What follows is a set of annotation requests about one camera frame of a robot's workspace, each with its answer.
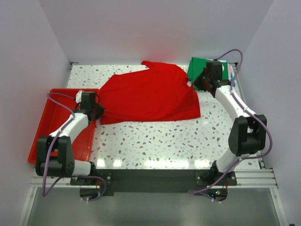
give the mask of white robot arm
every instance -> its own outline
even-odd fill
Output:
[[[241,100],[237,93],[230,89],[230,81],[222,79],[222,64],[217,61],[209,61],[206,68],[193,82],[199,90],[209,91],[226,109],[230,115],[233,126],[228,139],[228,150],[224,155],[214,161],[210,168],[210,173],[206,176],[208,181],[213,182],[214,178],[226,171],[232,172],[235,168],[233,164],[237,160],[255,154],[265,147],[266,131],[253,117],[250,117],[245,111],[256,115]],[[264,115],[256,115],[265,125],[267,119]]]

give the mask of red shirt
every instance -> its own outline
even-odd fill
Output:
[[[149,69],[113,75],[100,88],[102,125],[122,121],[176,121],[201,116],[198,96],[178,66],[143,61]]]

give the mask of red tray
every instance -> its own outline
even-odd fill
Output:
[[[71,97],[75,97],[80,89],[52,89],[50,92],[67,94]],[[83,91],[93,91],[98,94],[99,89],[81,89]],[[68,97],[60,95],[51,95],[54,100],[62,103],[63,105],[74,109],[76,102]],[[40,124],[32,144],[32,149],[28,156],[29,163],[36,163],[37,155],[37,141],[40,136],[47,136],[53,131],[57,130],[70,116],[70,112],[61,106],[53,103],[49,99],[46,102]],[[88,161],[91,155],[91,148],[94,136],[96,121],[90,123],[78,137],[72,143],[74,159],[80,161]],[[57,156],[57,152],[52,152],[51,156]]]

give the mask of terrazzo surface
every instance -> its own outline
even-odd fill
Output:
[[[187,65],[179,65],[187,71]],[[67,88],[100,88],[113,74],[144,65],[73,65]],[[198,92],[202,117],[166,122],[96,123],[90,160],[106,169],[208,169],[228,148],[232,121],[210,93]],[[257,160],[236,169],[259,169]]]

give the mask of purple cable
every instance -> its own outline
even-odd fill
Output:
[[[103,196],[103,194],[105,193],[106,187],[107,187],[107,184],[106,184],[106,182],[105,182],[104,179],[102,179],[101,177],[95,177],[95,176],[78,176],[78,177],[79,177],[79,178],[94,178],[94,179],[99,179],[99,180],[101,180],[102,183],[103,183],[103,192],[101,192],[101,194],[98,195],[98,196],[97,196],[96,198],[94,198],[94,199],[88,199],[88,200],[87,200],[88,202],[96,201],[96,200],[100,199],[100,198]]]
[[[234,74],[234,77],[233,77],[233,80],[232,80],[232,82],[231,82],[231,85],[230,85],[230,91],[233,90],[234,81],[235,81],[235,79],[236,79],[236,77],[237,77],[237,75],[238,75],[238,72],[239,72],[239,70],[240,70],[240,67],[241,67],[241,65],[242,65],[242,63],[243,63],[244,54],[242,53],[242,51],[240,51],[239,49],[235,48],[235,49],[232,49],[232,50],[226,52],[225,54],[221,55],[219,58],[217,58],[217,60],[218,60],[218,59],[222,58],[223,56],[225,56],[225,55],[227,55],[228,53],[233,52],[233,51],[237,51],[237,52],[240,53],[240,63],[239,63],[239,65],[238,65],[238,67],[237,67],[237,70],[236,70],[236,72],[235,72],[235,74]],[[234,95],[233,92],[231,92],[231,95],[232,95],[232,97],[234,98],[234,100],[236,101],[236,103],[237,103],[242,109],[245,109],[245,107],[240,103],[240,101],[237,99],[237,97]],[[273,139],[272,139],[272,135],[271,135],[269,129],[267,128],[267,126],[266,126],[262,121],[260,121],[255,115],[253,115],[252,113],[250,113],[248,110],[245,110],[245,112],[246,112],[248,115],[250,115],[252,118],[254,118],[254,119],[255,119],[255,120],[256,120],[256,121],[257,121],[264,129],[265,129],[265,131],[267,132],[268,137],[269,137],[269,148],[268,148],[268,150],[267,150],[264,154],[262,154],[262,155],[255,156],[255,157],[244,157],[244,158],[241,158],[241,159],[242,159],[242,160],[245,160],[245,159],[259,159],[259,158],[265,157],[265,156],[267,156],[267,155],[270,153],[270,151],[272,150],[272,147],[273,147]],[[199,191],[190,190],[190,191],[188,191],[188,193],[189,193],[189,194],[204,194],[203,192],[205,192],[205,191],[209,190],[210,188],[212,188],[213,186],[217,185],[217,184],[218,184],[218,183],[219,183],[219,182],[227,175],[227,173],[229,173],[229,171],[230,171],[233,167],[235,167],[236,165],[238,165],[239,163],[240,163],[240,161],[239,161],[239,159],[237,159],[231,166],[229,166],[229,168],[223,173],[223,175],[221,175],[221,177],[218,178],[218,179],[217,179],[213,184],[211,184],[210,186],[208,186],[208,187],[206,187],[206,188],[204,188],[204,189],[201,189],[201,190],[199,190]]]
[[[68,121],[62,126],[61,130],[57,132],[57,134],[55,135],[55,137],[54,137],[53,140],[51,141],[50,146],[49,146],[49,148],[48,148],[47,156],[46,156],[46,160],[45,160],[45,168],[44,168],[44,172],[43,172],[43,184],[42,184],[42,196],[43,196],[43,197],[45,197],[46,195],[48,195],[49,192],[51,191],[51,189],[56,185],[56,183],[57,183],[60,179],[62,179],[62,178],[58,178],[58,179],[57,179],[57,180],[49,187],[49,189],[46,191],[46,179],[47,179],[48,165],[49,165],[49,159],[50,159],[51,150],[52,150],[53,145],[55,144],[55,141],[56,141],[56,139],[58,138],[58,136],[59,136],[59,135],[61,134],[61,132],[62,132],[62,131],[63,131],[63,130],[64,130],[64,129],[65,129],[65,128],[73,121],[73,120],[74,120],[74,117],[75,117],[74,112],[73,112],[70,108],[68,108],[68,107],[66,107],[65,105],[63,105],[63,104],[57,102],[56,100],[52,99],[52,98],[50,97],[51,94],[61,95],[61,96],[64,96],[64,97],[69,97],[69,98],[72,98],[72,97],[71,97],[71,96],[68,96],[68,95],[65,95],[65,94],[61,94],[61,93],[48,93],[48,94],[47,94],[47,98],[48,98],[49,100],[51,100],[52,102],[54,102],[54,103],[60,105],[61,107],[65,108],[65,109],[67,109],[69,112],[71,112],[71,114],[73,115],[73,118],[71,118],[70,120],[68,120]]]

